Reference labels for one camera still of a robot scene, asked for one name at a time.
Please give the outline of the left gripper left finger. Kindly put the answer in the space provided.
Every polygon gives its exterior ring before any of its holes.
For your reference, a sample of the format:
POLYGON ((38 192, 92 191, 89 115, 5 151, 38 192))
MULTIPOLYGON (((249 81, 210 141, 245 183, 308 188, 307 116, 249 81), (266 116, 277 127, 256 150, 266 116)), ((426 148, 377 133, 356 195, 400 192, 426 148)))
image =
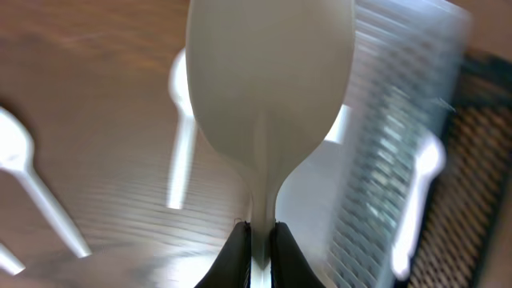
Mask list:
POLYGON ((206 275, 195 288, 249 288, 251 227, 238 222, 206 275))

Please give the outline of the clear plastic mesh basket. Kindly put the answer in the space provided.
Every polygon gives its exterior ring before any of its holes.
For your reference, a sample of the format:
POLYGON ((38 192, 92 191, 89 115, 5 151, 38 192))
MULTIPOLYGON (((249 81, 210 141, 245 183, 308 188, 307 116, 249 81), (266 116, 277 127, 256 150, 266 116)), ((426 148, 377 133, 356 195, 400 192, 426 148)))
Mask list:
POLYGON ((374 0, 355 15, 344 103, 285 180, 276 215, 324 286, 389 287, 418 144, 452 110, 470 15, 448 1, 374 0))

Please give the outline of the white plastic spoon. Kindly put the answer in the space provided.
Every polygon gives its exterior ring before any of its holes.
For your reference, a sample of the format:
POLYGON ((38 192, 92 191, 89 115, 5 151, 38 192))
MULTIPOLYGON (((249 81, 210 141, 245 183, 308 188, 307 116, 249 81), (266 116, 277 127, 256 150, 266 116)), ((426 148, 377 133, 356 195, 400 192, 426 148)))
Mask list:
POLYGON ((81 232, 35 170, 34 140, 29 131, 5 108, 1 108, 1 169, 20 182, 42 216, 76 257, 91 255, 81 232))
POLYGON ((250 193, 253 287, 270 285, 278 192, 341 109, 354 0, 193 0, 186 72, 195 119, 250 193))
POLYGON ((26 268, 3 244, 0 244, 1 268, 11 275, 20 274, 26 268))
POLYGON ((185 202, 194 158, 197 125, 190 102, 186 72, 186 49, 181 49, 170 68, 168 92, 178 112, 177 127, 167 183, 166 205, 180 210, 185 202))

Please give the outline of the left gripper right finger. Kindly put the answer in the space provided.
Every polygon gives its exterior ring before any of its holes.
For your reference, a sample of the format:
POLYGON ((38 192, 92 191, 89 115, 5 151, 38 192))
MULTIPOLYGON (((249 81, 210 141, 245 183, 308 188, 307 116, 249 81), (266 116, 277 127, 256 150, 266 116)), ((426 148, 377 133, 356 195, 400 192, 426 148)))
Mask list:
POLYGON ((272 288, 325 288, 284 222, 270 233, 270 260, 272 288))

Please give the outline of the dark green mesh basket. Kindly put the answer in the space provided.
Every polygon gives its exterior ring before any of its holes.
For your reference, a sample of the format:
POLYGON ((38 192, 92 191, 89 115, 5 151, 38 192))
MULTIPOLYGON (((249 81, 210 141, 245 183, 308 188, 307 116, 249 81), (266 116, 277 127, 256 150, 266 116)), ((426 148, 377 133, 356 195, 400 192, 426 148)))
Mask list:
POLYGON ((430 187, 404 287, 476 287, 511 192, 511 62, 467 51, 451 105, 446 167, 430 187))

